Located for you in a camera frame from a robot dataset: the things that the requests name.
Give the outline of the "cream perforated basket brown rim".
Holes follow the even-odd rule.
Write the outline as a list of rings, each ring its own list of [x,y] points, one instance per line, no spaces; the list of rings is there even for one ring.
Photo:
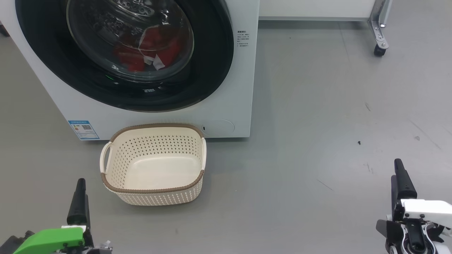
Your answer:
[[[207,144],[198,128],[180,123],[138,125],[115,133],[100,155],[104,186],[135,206],[194,201],[202,190]]]

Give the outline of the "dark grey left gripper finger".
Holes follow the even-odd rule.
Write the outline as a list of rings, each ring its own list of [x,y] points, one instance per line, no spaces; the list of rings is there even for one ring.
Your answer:
[[[86,181],[80,178],[77,181],[70,209],[67,215],[68,225],[84,225],[90,227],[89,200],[86,194]]]

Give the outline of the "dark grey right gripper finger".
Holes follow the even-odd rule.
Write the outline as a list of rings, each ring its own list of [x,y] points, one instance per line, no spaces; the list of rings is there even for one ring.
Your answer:
[[[391,220],[403,220],[405,209],[402,206],[402,199],[416,198],[417,192],[402,160],[395,159],[394,175],[391,177]]]

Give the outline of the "red and white clothes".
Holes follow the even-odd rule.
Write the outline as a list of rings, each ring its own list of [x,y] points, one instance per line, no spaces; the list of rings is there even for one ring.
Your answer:
[[[153,26],[140,34],[130,32],[121,35],[113,54],[132,72],[143,72],[148,66],[161,70],[171,66],[182,47],[177,31],[173,28]]]

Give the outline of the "metal frame leg with caster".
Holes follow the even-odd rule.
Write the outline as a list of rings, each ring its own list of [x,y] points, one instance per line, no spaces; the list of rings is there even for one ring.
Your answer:
[[[370,16],[367,20],[369,28],[373,33],[376,41],[374,48],[374,56],[382,57],[389,48],[386,37],[383,35],[382,29],[386,27],[388,15],[394,0],[375,0]]]

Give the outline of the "white front-load washing machine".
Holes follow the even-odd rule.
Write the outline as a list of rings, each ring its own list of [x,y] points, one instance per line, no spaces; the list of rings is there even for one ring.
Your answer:
[[[15,0],[0,0],[0,21],[66,121],[89,121],[100,140],[137,125],[180,123],[207,138],[250,136],[260,0],[224,0],[234,34],[231,68],[206,99],[174,111],[130,111],[94,100],[57,77],[34,53],[18,24]]]

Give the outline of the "blue energy label sticker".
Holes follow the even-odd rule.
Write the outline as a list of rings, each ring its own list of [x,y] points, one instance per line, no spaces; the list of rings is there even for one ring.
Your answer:
[[[79,140],[100,140],[89,121],[68,121]]]

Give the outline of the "white partition board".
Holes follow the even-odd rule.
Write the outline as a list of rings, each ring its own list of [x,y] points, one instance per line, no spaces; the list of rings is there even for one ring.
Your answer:
[[[260,0],[259,20],[366,21],[375,0]]]

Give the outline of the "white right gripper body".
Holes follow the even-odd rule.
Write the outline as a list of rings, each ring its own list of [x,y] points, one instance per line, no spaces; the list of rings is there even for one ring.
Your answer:
[[[404,218],[423,219],[452,229],[452,204],[440,200],[401,199]]]

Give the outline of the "dark grey round washer door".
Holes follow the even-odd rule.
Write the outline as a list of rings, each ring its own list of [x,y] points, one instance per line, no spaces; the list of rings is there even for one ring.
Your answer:
[[[224,0],[15,0],[18,24],[38,58],[78,92],[109,106],[159,112],[210,96],[232,64]],[[121,35],[173,28],[182,47],[168,68],[128,71],[113,50]]]

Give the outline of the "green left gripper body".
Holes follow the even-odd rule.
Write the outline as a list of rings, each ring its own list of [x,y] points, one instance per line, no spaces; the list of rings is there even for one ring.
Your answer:
[[[29,236],[12,254],[113,254],[113,248],[109,241],[90,244],[87,226],[62,226]]]

